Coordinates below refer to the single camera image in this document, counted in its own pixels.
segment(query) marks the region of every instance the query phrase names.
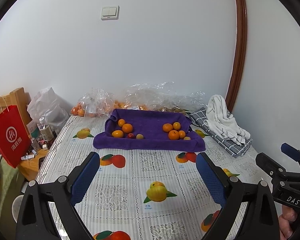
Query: printed tablecloth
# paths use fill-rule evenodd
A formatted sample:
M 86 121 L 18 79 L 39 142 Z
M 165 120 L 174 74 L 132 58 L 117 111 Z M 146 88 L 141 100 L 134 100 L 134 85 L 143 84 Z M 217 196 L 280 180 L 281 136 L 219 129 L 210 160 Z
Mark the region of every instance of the printed tablecloth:
M 200 240 L 203 230 L 207 230 L 203 221 L 220 205 L 214 203 L 196 169 L 196 155 L 168 150 L 95 149 L 93 137 L 104 131 L 105 121 L 106 118 L 70 117 L 37 181 L 48 183 L 67 176 L 95 151 L 104 158 L 84 199 L 75 206 L 92 235 L 109 235 L 106 240 L 112 236 L 122 240 Z M 79 132 L 83 128 L 90 132 Z M 215 165 L 240 174 L 242 182 L 258 183 L 263 179 L 270 184 L 270 177 L 255 164 L 257 152 L 253 147 L 243 157 L 234 158 L 211 137 L 204 141 L 205 152 Z M 235 237 L 245 207 L 243 203 L 228 239 Z M 50 203 L 50 208 L 61 238 L 69 239 L 55 204 Z

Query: wooden door trim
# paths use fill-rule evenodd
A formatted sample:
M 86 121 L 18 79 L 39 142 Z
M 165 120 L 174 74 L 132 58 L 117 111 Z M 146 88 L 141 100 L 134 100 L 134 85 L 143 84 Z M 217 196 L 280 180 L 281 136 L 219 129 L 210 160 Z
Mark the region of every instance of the wooden door trim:
M 235 46 L 232 75 L 226 95 L 226 105 L 230 112 L 234 107 L 240 88 L 248 35 L 246 0 L 235 0 L 235 2 L 237 5 L 237 42 Z

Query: finger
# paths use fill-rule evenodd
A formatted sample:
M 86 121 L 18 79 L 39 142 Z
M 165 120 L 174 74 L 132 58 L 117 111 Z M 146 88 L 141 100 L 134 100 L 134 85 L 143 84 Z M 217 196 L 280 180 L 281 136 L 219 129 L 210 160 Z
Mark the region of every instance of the finger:
M 282 215 L 279 216 L 279 226 L 284 236 L 288 239 L 292 235 L 292 230 L 289 221 L 284 219 Z
M 281 230 L 280 230 L 280 240 L 287 240 L 287 238 L 283 235 Z
M 296 221 L 297 213 L 290 207 L 282 205 L 282 216 L 284 219 L 289 221 Z

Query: green blanket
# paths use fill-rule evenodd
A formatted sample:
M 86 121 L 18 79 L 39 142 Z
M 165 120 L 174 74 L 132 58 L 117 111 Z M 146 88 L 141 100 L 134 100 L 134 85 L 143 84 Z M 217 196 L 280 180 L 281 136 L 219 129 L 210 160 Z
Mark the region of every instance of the green blanket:
M 18 168 L 12 168 L 4 158 L 0 161 L 0 231 L 7 240 L 14 240 L 16 223 L 11 207 L 14 199 L 21 195 L 25 178 Z

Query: light switch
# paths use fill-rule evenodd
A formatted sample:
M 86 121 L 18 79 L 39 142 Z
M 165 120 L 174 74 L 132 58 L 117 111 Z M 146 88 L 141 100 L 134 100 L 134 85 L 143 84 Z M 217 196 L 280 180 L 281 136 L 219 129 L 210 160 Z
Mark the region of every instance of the light switch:
M 104 6 L 101 11 L 101 20 L 117 20 L 119 6 Z
M 109 9 L 109 16 L 115 16 L 116 12 L 117 12 L 117 8 L 116 7 L 110 8 Z
M 109 16 L 109 10 L 110 10 L 110 8 L 103 8 L 102 16 Z

